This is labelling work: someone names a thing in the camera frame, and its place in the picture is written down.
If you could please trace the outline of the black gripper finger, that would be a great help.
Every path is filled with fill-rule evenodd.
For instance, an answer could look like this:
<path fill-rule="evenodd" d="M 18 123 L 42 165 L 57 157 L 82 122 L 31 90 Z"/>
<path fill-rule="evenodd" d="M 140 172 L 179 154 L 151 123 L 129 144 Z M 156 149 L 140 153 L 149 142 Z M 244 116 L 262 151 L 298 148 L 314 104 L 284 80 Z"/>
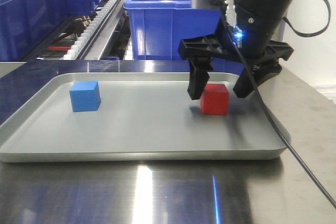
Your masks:
<path fill-rule="evenodd" d="M 199 100 L 209 80 L 209 72 L 213 71 L 211 58 L 191 56 L 188 58 L 190 75 L 187 92 L 191 100 Z"/>
<path fill-rule="evenodd" d="M 253 65 L 250 69 L 257 87 L 267 80 L 279 75 L 282 71 L 282 67 L 277 60 L 269 60 Z M 245 68 L 233 87 L 233 91 L 238 98 L 246 98 L 254 91 L 248 72 Z"/>

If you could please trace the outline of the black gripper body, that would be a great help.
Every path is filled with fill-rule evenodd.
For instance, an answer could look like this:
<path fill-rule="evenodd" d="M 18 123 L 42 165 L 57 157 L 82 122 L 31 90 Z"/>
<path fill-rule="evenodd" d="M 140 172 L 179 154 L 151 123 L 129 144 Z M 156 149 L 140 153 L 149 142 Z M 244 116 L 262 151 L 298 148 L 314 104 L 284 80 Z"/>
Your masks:
<path fill-rule="evenodd" d="M 194 57 L 205 62 L 215 57 L 240 62 L 238 49 L 251 66 L 278 63 L 279 59 L 288 60 L 293 53 L 287 43 L 271 40 L 279 23 L 279 18 L 263 17 L 239 6 L 235 27 L 221 14 L 212 34 L 182 39 L 178 52 L 183 60 Z"/>

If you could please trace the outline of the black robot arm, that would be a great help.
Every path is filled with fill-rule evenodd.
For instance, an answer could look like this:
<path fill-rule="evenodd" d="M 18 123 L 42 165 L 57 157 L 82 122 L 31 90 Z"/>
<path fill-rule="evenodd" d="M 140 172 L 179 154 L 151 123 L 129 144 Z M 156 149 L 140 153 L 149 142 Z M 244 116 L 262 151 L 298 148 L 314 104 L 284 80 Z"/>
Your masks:
<path fill-rule="evenodd" d="M 282 70 L 279 59 L 288 60 L 293 53 L 287 43 L 271 40 L 292 0 L 234 0 L 241 38 L 235 37 L 229 27 L 224 1 L 191 0 L 193 8 L 221 12 L 213 34 L 180 41 L 178 52 L 190 63 L 187 92 L 193 100 L 200 99 L 203 93 L 214 57 L 240 62 L 239 54 L 242 54 L 259 86 L 279 75 Z"/>

